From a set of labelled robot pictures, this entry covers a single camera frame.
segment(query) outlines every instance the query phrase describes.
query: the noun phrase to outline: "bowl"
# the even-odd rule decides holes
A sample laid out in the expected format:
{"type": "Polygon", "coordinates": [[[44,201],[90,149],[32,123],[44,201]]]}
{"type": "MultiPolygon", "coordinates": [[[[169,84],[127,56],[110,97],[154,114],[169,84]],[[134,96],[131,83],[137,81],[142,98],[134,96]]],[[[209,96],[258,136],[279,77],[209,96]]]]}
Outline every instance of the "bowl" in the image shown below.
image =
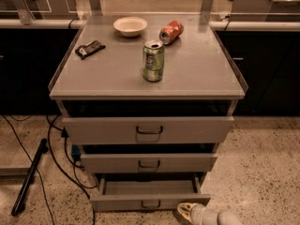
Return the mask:
{"type": "Polygon", "coordinates": [[[146,20],[137,17],[126,17],[113,23],[113,27],[120,31],[124,37],[138,36],[147,25],[146,20]]]}

